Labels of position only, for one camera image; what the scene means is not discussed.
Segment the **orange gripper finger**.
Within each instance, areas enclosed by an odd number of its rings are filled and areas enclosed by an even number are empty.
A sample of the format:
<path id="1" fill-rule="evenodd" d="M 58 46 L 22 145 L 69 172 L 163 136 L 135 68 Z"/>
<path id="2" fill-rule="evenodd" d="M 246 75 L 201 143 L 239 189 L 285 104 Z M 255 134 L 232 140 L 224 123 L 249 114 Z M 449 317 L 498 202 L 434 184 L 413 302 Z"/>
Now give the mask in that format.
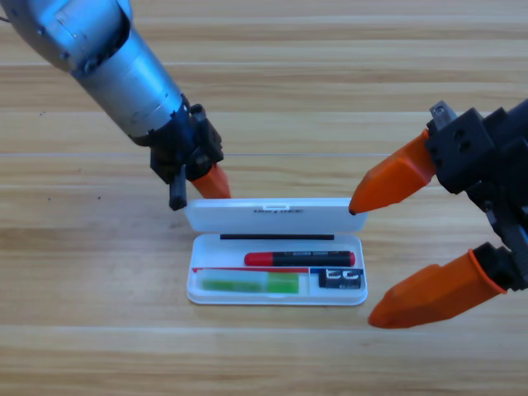
<path id="1" fill-rule="evenodd" d="M 509 290 L 527 288 L 514 255 L 485 243 L 427 266 L 389 289 L 368 317 L 376 328 L 412 328 L 454 318 Z"/>

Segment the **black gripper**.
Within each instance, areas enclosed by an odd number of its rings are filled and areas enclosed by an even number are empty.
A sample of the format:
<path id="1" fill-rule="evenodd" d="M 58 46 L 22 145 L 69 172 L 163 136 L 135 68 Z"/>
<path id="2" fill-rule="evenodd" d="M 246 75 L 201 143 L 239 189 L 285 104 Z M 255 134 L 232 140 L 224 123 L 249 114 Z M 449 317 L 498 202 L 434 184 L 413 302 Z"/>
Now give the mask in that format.
<path id="1" fill-rule="evenodd" d="M 451 194 L 464 192 L 484 212 L 527 279 L 527 102 L 509 111 L 462 115 L 444 102 L 412 141 L 371 168 L 354 191 L 358 215 L 406 200 L 435 177 Z"/>
<path id="2" fill-rule="evenodd" d="M 178 111 L 157 130 L 133 139 L 150 148 L 150 167 L 169 186 L 169 206 L 176 211 L 187 205 L 186 182 L 205 199 L 230 199 L 222 139 L 210 123 L 205 108 L 182 97 Z"/>

